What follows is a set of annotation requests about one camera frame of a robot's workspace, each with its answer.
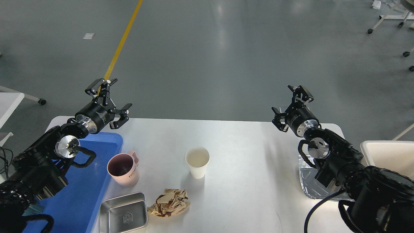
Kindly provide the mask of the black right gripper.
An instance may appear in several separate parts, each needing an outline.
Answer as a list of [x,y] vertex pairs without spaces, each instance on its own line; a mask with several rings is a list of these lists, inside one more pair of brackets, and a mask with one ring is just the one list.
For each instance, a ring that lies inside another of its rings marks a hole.
[[307,88],[301,85],[297,87],[288,85],[288,88],[293,93],[291,104],[285,113],[281,113],[276,107],[271,108],[274,113],[272,124],[282,132],[287,132],[290,127],[296,136],[303,138],[307,130],[320,125],[319,120],[306,106],[314,101],[314,97]]

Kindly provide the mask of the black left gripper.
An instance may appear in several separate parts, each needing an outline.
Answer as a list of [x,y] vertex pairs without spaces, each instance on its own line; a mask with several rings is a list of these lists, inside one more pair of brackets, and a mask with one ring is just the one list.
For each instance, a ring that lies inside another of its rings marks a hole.
[[[96,79],[85,89],[87,95],[95,98],[75,114],[75,121],[86,127],[90,134],[99,133],[108,124],[110,129],[118,129],[129,120],[128,113],[133,106],[132,103],[127,103],[122,109],[116,109],[108,93],[99,94],[101,91],[109,92],[110,87],[117,81],[117,78]],[[117,121],[114,121],[115,115],[119,115]]]

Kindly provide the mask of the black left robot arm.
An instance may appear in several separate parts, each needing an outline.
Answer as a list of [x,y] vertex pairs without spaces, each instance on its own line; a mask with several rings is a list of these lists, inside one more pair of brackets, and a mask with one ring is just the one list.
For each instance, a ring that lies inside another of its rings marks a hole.
[[88,167],[97,154],[81,147],[80,139],[97,134],[107,125],[118,129],[128,120],[131,103],[117,108],[110,98],[110,88],[118,80],[96,79],[85,93],[92,101],[79,110],[66,124],[55,126],[11,164],[15,173],[1,184],[1,232],[22,233],[29,221],[46,221],[41,230],[49,233],[54,218],[47,214],[24,215],[35,199],[55,196],[68,185],[66,173],[71,166]]

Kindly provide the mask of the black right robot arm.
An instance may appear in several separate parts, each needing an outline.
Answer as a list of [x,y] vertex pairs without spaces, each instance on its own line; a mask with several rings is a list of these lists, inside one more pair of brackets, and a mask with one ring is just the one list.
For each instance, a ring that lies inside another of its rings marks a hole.
[[301,85],[288,88],[293,93],[291,103],[284,112],[272,107],[272,123],[282,132],[292,129],[301,138],[299,155],[317,170],[315,179],[319,183],[339,187],[309,211],[304,232],[319,206],[346,193],[350,200],[339,200],[338,209],[352,232],[412,233],[413,180],[386,168],[362,165],[362,152],[334,131],[322,128],[309,110],[307,104],[314,100],[312,94]]

